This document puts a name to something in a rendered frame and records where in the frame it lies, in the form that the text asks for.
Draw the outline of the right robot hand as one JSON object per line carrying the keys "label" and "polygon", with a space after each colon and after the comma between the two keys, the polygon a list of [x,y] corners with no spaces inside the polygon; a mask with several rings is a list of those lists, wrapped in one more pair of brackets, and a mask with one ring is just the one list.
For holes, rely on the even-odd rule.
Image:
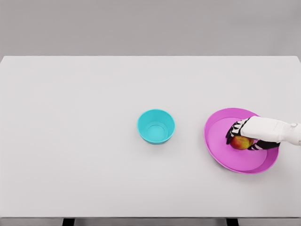
{"label": "right robot hand", "polygon": [[226,134],[226,144],[235,136],[257,140],[248,150],[268,150],[278,148],[283,139],[283,131],[288,123],[280,120],[252,116],[235,122]]}

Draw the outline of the red yellow apple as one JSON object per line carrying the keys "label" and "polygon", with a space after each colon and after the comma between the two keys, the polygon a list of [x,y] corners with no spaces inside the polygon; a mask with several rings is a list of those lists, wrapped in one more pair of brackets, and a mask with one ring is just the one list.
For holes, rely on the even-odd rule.
{"label": "red yellow apple", "polygon": [[248,149],[253,143],[253,139],[244,136],[234,136],[230,141],[230,145],[237,150]]}

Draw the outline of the pink plate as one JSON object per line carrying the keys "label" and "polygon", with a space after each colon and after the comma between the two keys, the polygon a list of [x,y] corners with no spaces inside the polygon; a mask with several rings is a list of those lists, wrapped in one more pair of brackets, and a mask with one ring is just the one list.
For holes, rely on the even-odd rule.
{"label": "pink plate", "polygon": [[226,144],[226,133],[232,124],[256,114],[241,108],[225,108],[213,113],[204,126],[204,141],[209,153],[223,167],[241,174],[258,174],[277,161],[279,148],[237,150]]}

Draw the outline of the blue bowl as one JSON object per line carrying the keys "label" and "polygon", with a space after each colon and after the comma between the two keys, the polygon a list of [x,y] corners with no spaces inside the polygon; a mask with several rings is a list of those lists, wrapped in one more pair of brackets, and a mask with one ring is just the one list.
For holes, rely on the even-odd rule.
{"label": "blue bowl", "polygon": [[137,120],[137,131],[141,138],[153,145],[168,141],[176,128],[172,115],[161,109],[150,109],[143,112]]}

